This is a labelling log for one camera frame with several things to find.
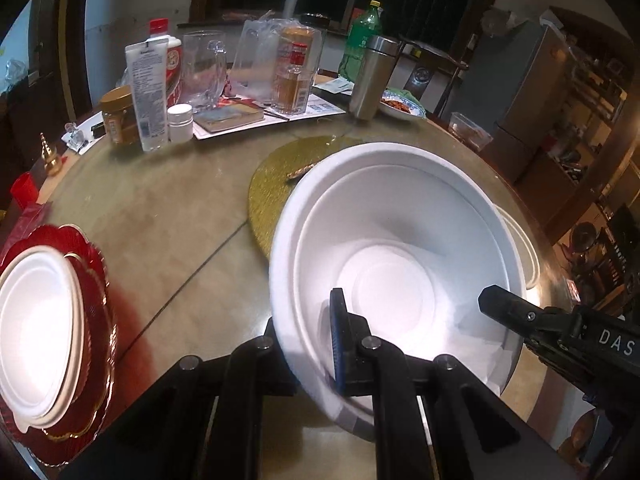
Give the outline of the white foam bowl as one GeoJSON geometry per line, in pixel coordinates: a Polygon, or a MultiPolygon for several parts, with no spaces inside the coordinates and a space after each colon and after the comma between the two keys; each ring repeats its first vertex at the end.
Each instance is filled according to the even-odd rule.
{"type": "Polygon", "coordinates": [[[19,432],[63,418],[84,345],[84,305],[70,259],[43,245],[18,254],[1,274],[1,399],[19,432]]]}
{"type": "Polygon", "coordinates": [[[451,162],[399,143],[359,144],[318,162],[286,201],[269,258],[272,320],[288,367],[329,420],[364,440],[374,435],[371,399],[336,386],[332,290],[407,356],[450,354],[501,392],[522,341],[480,310],[492,285],[525,292],[496,206],[451,162]]]}

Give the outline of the red flower plate with sticker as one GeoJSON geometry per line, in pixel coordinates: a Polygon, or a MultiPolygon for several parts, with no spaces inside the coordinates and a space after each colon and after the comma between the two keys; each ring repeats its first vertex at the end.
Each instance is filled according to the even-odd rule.
{"type": "Polygon", "coordinates": [[[104,423],[118,328],[104,258],[77,226],[40,226],[1,259],[1,422],[61,467],[104,423]]]}

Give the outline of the cream plastic bowl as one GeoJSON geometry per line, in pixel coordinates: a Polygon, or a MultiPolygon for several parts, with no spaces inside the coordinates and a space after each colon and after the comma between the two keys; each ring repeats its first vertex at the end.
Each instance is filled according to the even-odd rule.
{"type": "Polygon", "coordinates": [[[540,262],[532,241],[523,228],[503,208],[496,205],[498,213],[506,222],[523,268],[526,289],[533,289],[540,279],[540,262]]]}

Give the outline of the gold glitter placemat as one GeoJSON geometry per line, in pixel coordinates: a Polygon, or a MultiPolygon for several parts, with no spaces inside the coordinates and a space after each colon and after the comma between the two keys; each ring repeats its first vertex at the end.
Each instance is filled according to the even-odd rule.
{"type": "Polygon", "coordinates": [[[273,234],[282,209],[301,179],[288,181],[286,175],[360,143],[360,139],[337,136],[297,139],[277,148],[259,165],[250,179],[247,212],[250,230],[266,258],[270,256],[273,234]]]}

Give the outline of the gold patterned stick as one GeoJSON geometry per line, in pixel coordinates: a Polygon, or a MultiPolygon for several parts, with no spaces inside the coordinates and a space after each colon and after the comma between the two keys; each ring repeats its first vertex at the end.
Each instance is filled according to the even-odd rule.
{"type": "Polygon", "coordinates": [[[312,164],[300,167],[294,171],[289,172],[286,175],[286,180],[288,181],[296,181],[302,178],[307,172],[309,172],[312,168],[314,168],[314,162],[312,164]]]}

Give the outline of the clear plastic food container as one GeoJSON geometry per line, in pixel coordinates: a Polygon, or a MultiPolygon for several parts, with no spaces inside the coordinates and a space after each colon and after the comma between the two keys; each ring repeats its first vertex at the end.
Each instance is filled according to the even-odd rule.
{"type": "Polygon", "coordinates": [[[477,153],[492,142],[492,136],[487,131],[459,112],[451,114],[448,129],[464,145],[477,153]]]}

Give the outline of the book on paper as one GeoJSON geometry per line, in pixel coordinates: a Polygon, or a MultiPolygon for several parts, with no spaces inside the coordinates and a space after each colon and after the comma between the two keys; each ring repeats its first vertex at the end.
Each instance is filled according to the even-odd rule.
{"type": "Polygon", "coordinates": [[[261,108],[243,103],[218,106],[194,116],[194,122],[210,134],[254,124],[263,119],[264,112],[261,108]]]}

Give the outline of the small white jar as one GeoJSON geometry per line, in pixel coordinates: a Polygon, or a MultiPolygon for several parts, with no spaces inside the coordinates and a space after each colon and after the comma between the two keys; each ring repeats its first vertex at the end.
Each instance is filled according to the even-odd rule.
{"type": "Polygon", "coordinates": [[[168,136],[171,143],[184,143],[193,136],[193,108],[188,103],[175,104],[167,110],[168,136]]]}

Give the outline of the blue patterned food dish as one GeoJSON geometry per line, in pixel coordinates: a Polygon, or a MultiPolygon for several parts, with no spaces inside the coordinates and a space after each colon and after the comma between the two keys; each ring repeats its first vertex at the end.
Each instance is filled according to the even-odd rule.
{"type": "Polygon", "coordinates": [[[384,115],[405,122],[427,118],[423,105],[407,90],[385,89],[378,110],[384,115]]]}

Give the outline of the red plastic package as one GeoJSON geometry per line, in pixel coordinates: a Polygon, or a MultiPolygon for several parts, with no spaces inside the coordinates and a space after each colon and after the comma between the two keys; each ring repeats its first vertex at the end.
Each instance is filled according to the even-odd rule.
{"type": "Polygon", "coordinates": [[[46,222],[50,209],[50,204],[31,204],[24,210],[12,204],[1,221],[1,258],[15,243],[46,222]]]}

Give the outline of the small gold ornament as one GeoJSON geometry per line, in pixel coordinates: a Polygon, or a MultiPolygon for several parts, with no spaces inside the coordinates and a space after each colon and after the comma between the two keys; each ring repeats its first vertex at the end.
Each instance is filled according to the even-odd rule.
{"type": "Polygon", "coordinates": [[[61,156],[58,154],[55,146],[50,145],[43,133],[40,133],[41,143],[41,159],[44,171],[48,177],[54,177],[59,174],[63,167],[61,156]]]}

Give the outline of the peanut butter jar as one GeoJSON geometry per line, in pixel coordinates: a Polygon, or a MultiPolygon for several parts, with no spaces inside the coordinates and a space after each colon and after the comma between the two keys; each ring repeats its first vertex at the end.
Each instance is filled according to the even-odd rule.
{"type": "Polygon", "coordinates": [[[106,92],[100,101],[103,125],[115,145],[139,142],[134,101],[128,84],[106,92]]]}

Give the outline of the dark wooden chair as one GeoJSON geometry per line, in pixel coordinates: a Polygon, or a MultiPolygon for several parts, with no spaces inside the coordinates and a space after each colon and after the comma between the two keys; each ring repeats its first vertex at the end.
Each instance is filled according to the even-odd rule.
{"type": "Polygon", "coordinates": [[[432,111],[433,115],[441,118],[457,78],[469,69],[469,64],[453,58],[449,53],[432,47],[425,42],[411,40],[404,36],[400,36],[399,39],[400,47],[398,55],[396,55],[396,62],[399,62],[400,58],[405,54],[405,50],[409,50],[410,58],[416,61],[404,85],[404,89],[414,98],[420,101],[436,73],[443,73],[448,76],[445,89],[442,90],[435,109],[432,111]]]}

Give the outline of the clear glass mug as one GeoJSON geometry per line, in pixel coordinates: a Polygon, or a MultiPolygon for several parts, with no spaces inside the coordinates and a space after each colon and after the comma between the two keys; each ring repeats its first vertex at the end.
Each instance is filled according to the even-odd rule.
{"type": "Polygon", "coordinates": [[[227,82],[226,35],[196,30],[182,38],[181,101],[194,113],[216,107],[227,82]]]}

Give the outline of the green plastic bottle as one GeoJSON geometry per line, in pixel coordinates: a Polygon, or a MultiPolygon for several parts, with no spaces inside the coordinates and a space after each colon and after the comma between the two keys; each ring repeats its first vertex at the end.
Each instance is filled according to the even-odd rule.
{"type": "Polygon", "coordinates": [[[351,82],[356,81],[369,39],[381,32],[381,3],[378,0],[371,0],[367,10],[355,18],[350,26],[338,68],[341,77],[351,82]]]}

